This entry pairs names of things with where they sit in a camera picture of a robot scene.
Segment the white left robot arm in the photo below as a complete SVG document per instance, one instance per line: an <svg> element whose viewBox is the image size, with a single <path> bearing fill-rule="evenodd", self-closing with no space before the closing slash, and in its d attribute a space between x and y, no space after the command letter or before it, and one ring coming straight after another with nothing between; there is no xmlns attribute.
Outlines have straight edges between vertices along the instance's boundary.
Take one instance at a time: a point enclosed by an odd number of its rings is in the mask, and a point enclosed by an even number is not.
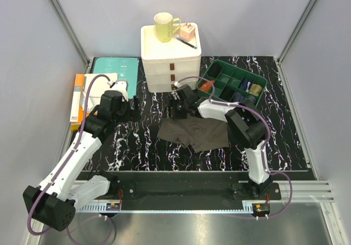
<svg viewBox="0 0 351 245"><path fill-rule="evenodd" d="M33 219L57 231L65 230L75 212L97 197L112 199L119 193L118 177L105 171L93 172L78 187L73 184L87 161L101 148L105 140L115 132L118 123L140 120L138 98L130 107L127 81L110 84L100 98L100 103L82 121L80 131L72 144L49 175L38 186L28 186L22 196L29 213L27 228Z"/></svg>

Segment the grey underwear with cream waistband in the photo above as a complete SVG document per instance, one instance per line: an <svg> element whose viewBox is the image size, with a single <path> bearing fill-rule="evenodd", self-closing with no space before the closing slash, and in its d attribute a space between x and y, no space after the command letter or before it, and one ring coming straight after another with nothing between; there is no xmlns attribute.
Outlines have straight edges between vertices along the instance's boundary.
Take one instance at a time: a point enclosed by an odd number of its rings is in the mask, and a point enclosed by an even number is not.
<svg viewBox="0 0 351 245"><path fill-rule="evenodd" d="M163 119L157 137L195 152L229 147L227 123L212 118Z"/></svg>

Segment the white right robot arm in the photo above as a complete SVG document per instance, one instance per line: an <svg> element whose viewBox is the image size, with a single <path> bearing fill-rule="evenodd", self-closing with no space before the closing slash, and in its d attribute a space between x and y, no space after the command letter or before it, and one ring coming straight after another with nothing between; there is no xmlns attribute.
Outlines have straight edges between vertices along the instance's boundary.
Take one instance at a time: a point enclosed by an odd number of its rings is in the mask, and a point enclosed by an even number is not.
<svg viewBox="0 0 351 245"><path fill-rule="evenodd" d="M223 102L201 98L189 85L175 82L177 97L167 103L168 115L174 119L193 116L227 123L237 144L244 148L248 165L246 191L255 199L269 192L272 178L268 168L266 144L270 138L269 127L253 102Z"/></svg>

